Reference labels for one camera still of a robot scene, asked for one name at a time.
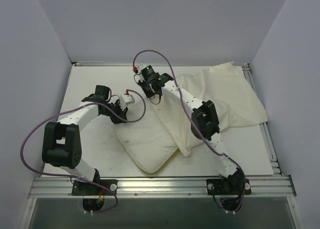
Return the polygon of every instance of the robotic arm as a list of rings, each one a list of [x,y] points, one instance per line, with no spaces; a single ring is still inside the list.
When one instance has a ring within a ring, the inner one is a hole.
[[[48,122],[44,129],[42,161],[59,167],[71,175],[98,182],[100,175],[97,169],[89,166],[82,159],[80,132],[95,117],[110,117],[114,124],[124,123],[101,105],[89,105],[90,102],[104,104],[119,117],[127,120],[128,105],[135,103],[132,95],[123,94],[115,103],[110,102],[109,87],[97,85],[95,93],[84,98],[80,103],[82,109],[68,115],[58,122]]]
[[[160,75],[153,70],[151,65],[140,65],[137,69],[134,69],[134,72],[139,75],[138,85],[142,88],[147,98],[158,94],[160,97],[170,98],[181,106],[180,93],[170,75],[167,73]],[[180,90],[184,107],[201,134],[218,154],[228,155],[220,134],[219,119],[214,103],[210,100],[202,101],[181,87]],[[200,139],[199,134],[192,125],[191,131],[195,137]],[[225,155],[219,156],[215,154],[214,158],[218,165],[219,174],[228,178],[237,171],[237,166]]]

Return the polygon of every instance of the black mounting plate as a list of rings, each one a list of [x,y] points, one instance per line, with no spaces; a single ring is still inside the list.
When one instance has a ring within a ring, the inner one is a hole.
[[[104,186],[105,188],[110,189],[110,186],[112,184],[115,184],[118,186],[118,181],[115,179],[100,179],[99,183],[101,186]],[[101,192],[101,187],[74,180],[73,182],[73,187],[72,187],[72,196],[98,196],[99,193]],[[112,196],[112,194],[109,191],[105,191],[104,196]]]
[[[245,183],[250,185],[250,182],[248,179],[245,179]],[[226,182],[221,179],[207,179],[206,180],[206,190],[208,195],[215,195],[215,196],[225,196],[225,195],[239,195],[240,188],[237,190],[230,190],[228,187],[226,187]],[[251,192],[251,186],[249,189],[244,191],[245,195],[250,195]]]

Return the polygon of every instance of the bolt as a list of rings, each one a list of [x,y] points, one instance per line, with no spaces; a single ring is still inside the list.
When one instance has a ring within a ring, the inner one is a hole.
[[[250,184],[246,182],[244,188],[245,188],[246,190],[249,190],[249,189],[250,189]]]
[[[114,192],[115,190],[117,190],[117,185],[116,185],[116,184],[111,184],[111,185],[110,185],[110,190],[113,191],[113,192]]]
[[[213,183],[209,183],[209,184],[207,185],[207,188],[208,188],[209,190],[212,190],[212,189],[214,188],[214,184],[213,184]]]

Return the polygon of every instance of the wall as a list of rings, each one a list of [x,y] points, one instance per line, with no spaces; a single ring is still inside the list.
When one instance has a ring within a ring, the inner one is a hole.
[[[320,0],[286,0],[252,62],[257,91],[306,229],[319,228]]]
[[[251,62],[284,1],[39,0],[72,61],[199,66]]]
[[[22,140],[60,109],[71,64],[37,0],[0,0],[0,228],[19,226],[34,174]],[[40,166],[43,130],[26,147]]]

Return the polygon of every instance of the white board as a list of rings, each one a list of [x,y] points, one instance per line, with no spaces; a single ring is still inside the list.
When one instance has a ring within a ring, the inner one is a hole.
[[[167,66],[154,66],[156,72],[169,73]],[[176,75],[195,74],[205,66],[175,66]],[[143,94],[133,79],[131,66],[74,66],[68,81],[61,111],[76,108],[84,97],[94,93],[96,85],[111,88],[112,94],[123,94],[133,89]],[[149,177],[131,159],[106,116],[93,119],[81,132],[82,158],[102,177]],[[272,175],[273,170],[260,127],[228,128],[222,132],[229,155],[248,176]],[[46,164],[47,173],[64,173],[62,169]],[[189,157],[180,152],[153,177],[217,176],[213,153],[201,144],[192,149]]]

